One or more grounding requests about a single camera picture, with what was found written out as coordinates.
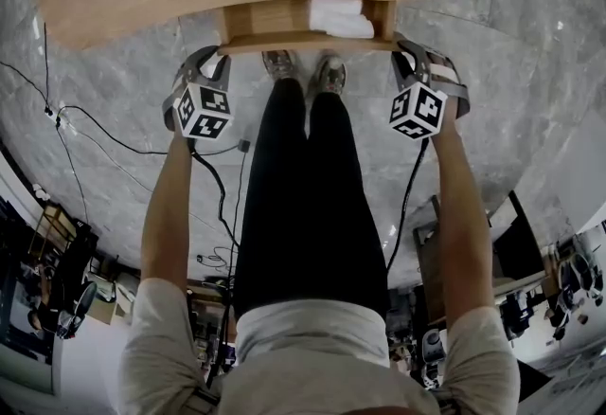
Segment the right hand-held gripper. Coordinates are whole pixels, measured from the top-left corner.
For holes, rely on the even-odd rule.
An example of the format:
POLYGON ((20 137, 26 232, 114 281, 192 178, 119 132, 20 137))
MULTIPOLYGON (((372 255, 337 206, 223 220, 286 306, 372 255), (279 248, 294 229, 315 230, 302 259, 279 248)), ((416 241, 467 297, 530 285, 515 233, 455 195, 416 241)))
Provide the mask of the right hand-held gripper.
POLYGON ((470 112, 468 88, 448 57, 407 39, 398 40, 397 47, 391 53, 397 84, 389 114, 392 129, 412 140, 436 135, 448 98, 457 99, 457 118, 470 112))

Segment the person's black trousers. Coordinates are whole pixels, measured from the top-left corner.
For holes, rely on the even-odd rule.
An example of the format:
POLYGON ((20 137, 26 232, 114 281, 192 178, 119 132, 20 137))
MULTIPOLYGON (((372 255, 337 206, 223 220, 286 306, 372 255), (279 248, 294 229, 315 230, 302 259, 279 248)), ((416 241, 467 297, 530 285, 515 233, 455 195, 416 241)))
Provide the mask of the person's black trousers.
POLYGON ((305 106, 276 81, 260 124, 243 215, 236 316, 283 301, 389 307, 381 241, 365 197, 348 111, 334 93, 305 106))

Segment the person's left gray sneaker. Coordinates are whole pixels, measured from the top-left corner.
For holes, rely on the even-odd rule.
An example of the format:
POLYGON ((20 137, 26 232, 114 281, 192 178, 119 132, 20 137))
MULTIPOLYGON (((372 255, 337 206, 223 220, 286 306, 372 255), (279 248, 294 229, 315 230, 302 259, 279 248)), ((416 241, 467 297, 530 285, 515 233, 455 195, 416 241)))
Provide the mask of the person's left gray sneaker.
POLYGON ((298 78, 296 59, 289 50, 263 51, 261 58, 272 81, 298 78))

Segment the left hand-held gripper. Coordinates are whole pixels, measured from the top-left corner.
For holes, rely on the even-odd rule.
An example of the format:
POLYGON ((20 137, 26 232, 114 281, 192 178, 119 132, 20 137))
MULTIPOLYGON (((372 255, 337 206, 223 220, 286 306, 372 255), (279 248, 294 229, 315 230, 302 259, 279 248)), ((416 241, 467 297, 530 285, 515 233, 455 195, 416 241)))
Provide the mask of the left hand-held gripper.
POLYGON ((228 102, 231 57, 217 45, 201 47, 176 74, 162 104, 165 126, 191 139, 219 139, 232 120, 228 102))

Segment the wooden frame rack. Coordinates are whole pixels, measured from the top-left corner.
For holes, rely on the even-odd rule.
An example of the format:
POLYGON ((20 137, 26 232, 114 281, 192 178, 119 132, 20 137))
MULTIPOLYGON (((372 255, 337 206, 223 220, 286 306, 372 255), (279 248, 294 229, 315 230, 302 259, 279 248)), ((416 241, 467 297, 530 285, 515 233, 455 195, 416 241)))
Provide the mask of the wooden frame rack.
POLYGON ((45 253, 62 254, 76 239, 76 224, 62 206, 48 203, 34 228, 28 254, 40 259, 45 253))

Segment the black swivel chair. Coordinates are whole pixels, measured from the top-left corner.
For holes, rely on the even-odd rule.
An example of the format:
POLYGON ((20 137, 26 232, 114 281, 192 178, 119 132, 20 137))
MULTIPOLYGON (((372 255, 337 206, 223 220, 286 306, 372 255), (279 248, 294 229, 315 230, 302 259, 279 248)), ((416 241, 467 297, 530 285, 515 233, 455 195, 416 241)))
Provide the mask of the black swivel chair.
POLYGON ((82 285, 80 296, 72 305, 67 310, 60 311, 56 329, 58 338, 71 339, 75 336, 95 300, 97 290, 97 284, 88 280, 82 285))

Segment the person's light gray T-shirt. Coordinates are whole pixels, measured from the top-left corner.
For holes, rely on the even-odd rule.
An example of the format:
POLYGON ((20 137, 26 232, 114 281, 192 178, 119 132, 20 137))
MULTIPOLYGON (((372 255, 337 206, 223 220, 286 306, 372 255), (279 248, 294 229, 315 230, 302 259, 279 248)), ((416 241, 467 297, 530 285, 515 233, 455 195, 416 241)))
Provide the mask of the person's light gray T-shirt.
POLYGON ((119 372, 119 415, 341 415, 378 407, 421 415, 516 415, 517 360, 501 318, 476 308, 447 333, 444 378, 427 390, 391 367, 383 319, 333 300, 279 302, 237 325, 237 365, 207 385, 184 293, 142 281, 119 372))

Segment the person's right gray sneaker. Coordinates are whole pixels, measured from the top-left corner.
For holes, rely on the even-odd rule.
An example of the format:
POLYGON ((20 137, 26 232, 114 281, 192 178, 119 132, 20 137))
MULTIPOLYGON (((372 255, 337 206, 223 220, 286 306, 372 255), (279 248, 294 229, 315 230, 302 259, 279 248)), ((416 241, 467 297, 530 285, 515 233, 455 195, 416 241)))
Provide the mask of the person's right gray sneaker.
POLYGON ((334 53, 323 54, 308 85, 308 95, 332 93, 340 96, 346 85, 347 69, 344 60, 334 53))

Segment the white folded cloth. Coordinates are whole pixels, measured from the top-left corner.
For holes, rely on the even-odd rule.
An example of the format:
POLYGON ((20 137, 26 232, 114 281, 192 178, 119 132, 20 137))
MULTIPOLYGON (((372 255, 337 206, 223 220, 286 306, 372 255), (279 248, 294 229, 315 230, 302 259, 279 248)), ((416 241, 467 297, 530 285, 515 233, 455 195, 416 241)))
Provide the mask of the white folded cloth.
POLYGON ((310 0, 309 28, 337 38, 372 39, 375 35, 363 15, 363 0, 310 0))

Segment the person's right forearm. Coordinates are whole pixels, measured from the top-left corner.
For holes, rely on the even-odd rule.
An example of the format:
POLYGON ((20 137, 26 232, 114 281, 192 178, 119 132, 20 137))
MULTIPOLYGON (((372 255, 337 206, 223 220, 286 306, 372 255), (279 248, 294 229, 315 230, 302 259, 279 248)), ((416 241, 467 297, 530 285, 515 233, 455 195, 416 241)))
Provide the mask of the person's right forearm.
POLYGON ((492 245, 479 189, 453 119, 433 137, 440 186, 440 275, 448 327, 468 312, 492 307, 492 245))

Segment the person's gray sneaker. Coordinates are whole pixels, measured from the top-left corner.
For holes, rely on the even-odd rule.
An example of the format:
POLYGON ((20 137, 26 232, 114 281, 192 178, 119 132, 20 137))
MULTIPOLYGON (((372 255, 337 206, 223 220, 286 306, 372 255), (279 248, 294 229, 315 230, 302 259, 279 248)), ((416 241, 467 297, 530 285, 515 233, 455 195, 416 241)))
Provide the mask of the person's gray sneaker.
POLYGON ((263 51, 261 58, 272 81, 298 78, 296 59, 289 50, 263 51))
POLYGON ((334 53, 323 54, 308 85, 308 95, 332 93, 340 96, 346 85, 347 69, 344 60, 334 53))

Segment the dark wooden side table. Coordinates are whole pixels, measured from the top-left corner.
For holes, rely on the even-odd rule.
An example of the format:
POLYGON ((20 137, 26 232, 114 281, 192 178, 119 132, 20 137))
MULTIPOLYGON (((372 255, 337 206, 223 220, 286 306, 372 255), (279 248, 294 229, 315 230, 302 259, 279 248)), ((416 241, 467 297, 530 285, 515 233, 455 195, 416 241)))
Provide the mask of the dark wooden side table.
MULTIPOLYGON (((521 290, 546 277, 540 248, 526 213, 514 191, 508 194, 507 203, 515 217, 505 226, 490 229, 493 253, 493 292, 496 299, 521 290)), ((413 230, 423 298, 429 325, 446 320, 443 301, 443 282, 439 260, 439 224, 433 221, 413 230)))

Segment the wooden drawer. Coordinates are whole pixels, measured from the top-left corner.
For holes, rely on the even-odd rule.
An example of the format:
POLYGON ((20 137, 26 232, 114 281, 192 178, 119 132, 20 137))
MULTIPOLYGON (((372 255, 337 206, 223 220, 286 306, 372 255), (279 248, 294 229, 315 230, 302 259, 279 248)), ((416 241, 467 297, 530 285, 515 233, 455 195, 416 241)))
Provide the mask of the wooden drawer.
POLYGON ((262 51, 344 49, 393 51, 395 1, 365 0, 363 15, 374 27, 371 39, 332 37, 309 26, 310 0, 276 0, 214 10, 221 39, 219 53, 235 55, 262 51))

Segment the person's left forearm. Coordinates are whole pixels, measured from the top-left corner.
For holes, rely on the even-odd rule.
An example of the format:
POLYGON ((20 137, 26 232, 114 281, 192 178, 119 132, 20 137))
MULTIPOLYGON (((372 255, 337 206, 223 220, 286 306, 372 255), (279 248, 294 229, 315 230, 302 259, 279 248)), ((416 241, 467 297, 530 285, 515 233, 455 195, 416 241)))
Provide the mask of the person's left forearm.
POLYGON ((169 146, 146 213, 141 242, 144 280, 166 280, 187 289, 189 195, 192 157, 176 133, 169 146))

